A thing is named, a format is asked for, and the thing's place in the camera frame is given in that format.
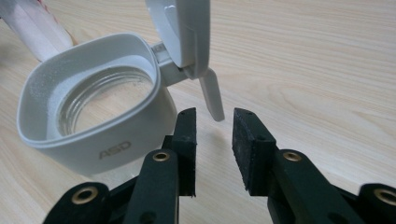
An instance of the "clear plastic bag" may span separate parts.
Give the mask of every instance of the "clear plastic bag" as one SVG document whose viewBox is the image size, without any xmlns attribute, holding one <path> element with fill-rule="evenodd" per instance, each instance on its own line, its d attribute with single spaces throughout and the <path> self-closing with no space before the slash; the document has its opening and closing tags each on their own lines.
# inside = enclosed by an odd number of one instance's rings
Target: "clear plastic bag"
<svg viewBox="0 0 396 224">
<path fill-rule="evenodd" d="M 41 62 L 73 46 L 41 0 L 0 0 L 0 17 Z"/>
</svg>

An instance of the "printed logo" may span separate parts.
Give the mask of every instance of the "printed logo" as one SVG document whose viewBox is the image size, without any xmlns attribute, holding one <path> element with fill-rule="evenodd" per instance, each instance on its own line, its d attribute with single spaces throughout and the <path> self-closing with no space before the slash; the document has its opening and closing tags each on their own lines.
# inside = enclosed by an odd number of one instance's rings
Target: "printed logo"
<svg viewBox="0 0 396 224">
<path fill-rule="evenodd" d="M 104 157 L 110 157 L 110 156 L 113 156 L 113 155 L 115 155 L 117 153 L 120 153 L 120 152 L 128 149 L 130 146 L 131 146 L 131 143 L 126 141 L 126 142 L 118 144 L 118 145 L 116 145 L 114 147 L 111 147 L 111 148 L 109 148 L 107 150 L 103 150 L 103 151 L 101 151 L 99 153 L 99 160 L 103 159 Z"/>
</svg>

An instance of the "light wood surface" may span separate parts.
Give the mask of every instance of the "light wood surface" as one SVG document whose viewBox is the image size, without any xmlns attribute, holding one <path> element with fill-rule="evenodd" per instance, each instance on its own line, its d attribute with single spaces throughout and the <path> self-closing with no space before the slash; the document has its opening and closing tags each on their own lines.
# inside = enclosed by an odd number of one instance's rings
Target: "light wood surface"
<svg viewBox="0 0 396 224">
<path fill-rule="evenodd" d="M 150 44 L 160 40 L 143 0 L 46 3 L 79 43 L 129 31 Z M 396 2 L 211 6 L 210 65 L 226 120 L 211 119 L 197 80 L 170 88 L 178 111 L 197 107 L 197 197 L 180 199 L 180 223 L 271 223 L 266 199 L 248 196 L 233 156 L 235 107 L 255 112 L 280 148 L 305 153 L 338 187 L 396 187 Z M 89 178 L 19 138 L 21 88 L 38 61 L 3 21 L 0 36 L 0 223 L 41 223 L 68 189 Z M 114 187 L 124 177 L 94 179 Z"/>
</svg>

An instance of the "black clamp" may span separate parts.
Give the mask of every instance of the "black clamp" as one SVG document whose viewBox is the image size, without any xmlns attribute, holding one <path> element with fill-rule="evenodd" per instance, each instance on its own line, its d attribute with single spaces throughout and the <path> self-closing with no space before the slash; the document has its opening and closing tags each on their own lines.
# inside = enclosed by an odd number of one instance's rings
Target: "black clamp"
<svg viewBox="0 0 396 224">
<path fill-rule="evenodd" d="M 101 183 L 75 186 L 44 223 L 178 223 L 178 197 L 195 196 L 195 113 L 179 113 L 174 135 L 146 156 L 138 177 L 113 190 Z M 268 197 L 276 224 L 396 223 L 396 189 L 366 184 L 356 196 L 333 186 L 303 153 L 279 150 L 260 119 L 239 108 L 233 153 L 249 194 Z"/>
</svg>

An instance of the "open lid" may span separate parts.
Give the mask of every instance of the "open lid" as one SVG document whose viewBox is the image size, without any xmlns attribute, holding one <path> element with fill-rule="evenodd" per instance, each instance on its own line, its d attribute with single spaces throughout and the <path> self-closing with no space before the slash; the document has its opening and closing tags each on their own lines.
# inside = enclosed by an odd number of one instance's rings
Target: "open lid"
<svg viewBox="0 0 396 224">
<path fill-rule="evenodd" d="M 173 62 L 194 66 L 191 78 L 203 77 L 209 62 L 209 0 L 146 0 L 149 14 Z"/>
</svg>

